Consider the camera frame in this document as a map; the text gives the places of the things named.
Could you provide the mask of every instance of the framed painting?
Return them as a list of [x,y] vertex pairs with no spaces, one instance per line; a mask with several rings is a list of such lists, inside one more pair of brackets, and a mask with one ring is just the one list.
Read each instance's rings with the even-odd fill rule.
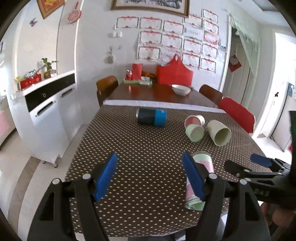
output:
[[111,10],[140,9],[189,17],[190,0],[113,0]]
[[37,0],[43,19],[65,4],[65,0]]

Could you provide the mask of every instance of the cabinet handle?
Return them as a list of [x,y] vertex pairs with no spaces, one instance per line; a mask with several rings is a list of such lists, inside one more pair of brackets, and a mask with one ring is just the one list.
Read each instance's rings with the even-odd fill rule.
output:
[[40,116],[42,113],[44,113],[46,110],[48,110],[51,106],[53,106],[53,104],[55,103],[56,101],[52,101],[50,102],[49,104],[47,104],[46,106],[44,106],[41,110],[39,110],[37,112],[37,115],[35,115],[35,117],[38,117]]
[[63,94],[61,95],[61,98],[64,98],[66,95],[70,94],[73,90],[74,90],[74,88],[72,88],[72,89],[66,91],[65,93],[63,93]]

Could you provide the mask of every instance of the table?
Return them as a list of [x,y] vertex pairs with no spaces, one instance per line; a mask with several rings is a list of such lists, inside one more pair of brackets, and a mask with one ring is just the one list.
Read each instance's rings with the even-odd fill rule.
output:
[[[143,102],[125,106],[131,101],[106,101],[87,128],[67,172],[66,180],[75,180],[105,162],[112,152],[118,154],[118,167],[104,199],[96,203],[102,225],[111,237],[164,235],[197,224],[200,211],[188,210],[185,205],[186,174],[181,156],[184,151],[206,151],[211,154],[215,172],[236,181],[224,171],[226,160],[234,160],[254,171],[267,172],[250,161],[253,153],[264,155],[254,140],[223,110],[183,105],[189,110],[172,109],[172,103],[158,104],[168,113],[164,128],[139,125],[135,119]],[[203,115],[206,123],[216,119],[232,131],[230,142],[214,145],[209,134],[198,143],[185,135],[184,120],[189,115]],[[228,199],[223,211],[227,211]],[[82,232],[75,200],[71,202],[75,232]]]
[[173,91],[171,86],[157,83],[153,83],[152,86],[122,83],[108,99],[159,101],[217,108],[217,105],[196,90],[192,90],[187,96],[180,96]]

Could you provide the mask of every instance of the floor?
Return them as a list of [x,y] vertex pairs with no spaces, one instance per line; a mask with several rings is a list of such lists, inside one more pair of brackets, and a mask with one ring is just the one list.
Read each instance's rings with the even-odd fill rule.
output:
[[[42,164],[40,162],[36,164],[36,161],[33,160],[37,167],[35,167],[26,187],[23,200],[20,204],[19,217],[14,217],[17,219],[17,233],[23,241],[27,240],[29,227],[35,211],[49,183],[54,178],[60,178],[64,181],[68,167],[85,130],[86,126],[80,128],[63,158],[57,161],[58,168],[53,168],[49,163]],[[282,152],[270,138],[257,138],[255,142],[267,157],[277,157],[287,163],[291,163],[291,153],[289,151]],[[22,143],[18,133],[13,133],[0,152],[0,207],[6,218],[8,217],[9,207],[12,209],[14,205],[14,190],[17,187],[19,178],[26,169],[26,165],[29,163],[29,159],[32,159],[30,152]],[[226,218],[227,215],[222,218],[224,222],[226,222]],[[77,234],[76,238],[81,241],[84,240],[81,234]],[[127,241],[127,238],[111,238],[111,240]]]

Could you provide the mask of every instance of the brown tablecloth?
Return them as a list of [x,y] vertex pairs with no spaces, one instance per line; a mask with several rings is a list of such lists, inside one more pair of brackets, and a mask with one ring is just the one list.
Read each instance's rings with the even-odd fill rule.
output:
[[[185,205],[186,174],[184,151],[211,154],[215,172],[227,180],[237,180],[224,171],[226,160],[234,160],[255,171],[269,171],[250,161],[253,153],[264,155],[252,138],[227,114],[165,109],[164,128],[139,125],[138,107],[102,106],[74,156],[66,180],[75,180],[105,162],[111,152],[118,154],[118,167],[104,199],[96,208],[107,235],[138,237],[161,235],[197,224],[200,211]],[[203,115],[206,123],[218,120],[230,128],[232,138],[223,146],[214,145],[209,134],[192,143],[185,134],[184,120]],[[75,232],[82,232],[75,200],[72,200]],[[225,199],[223,211],[227,210]]]

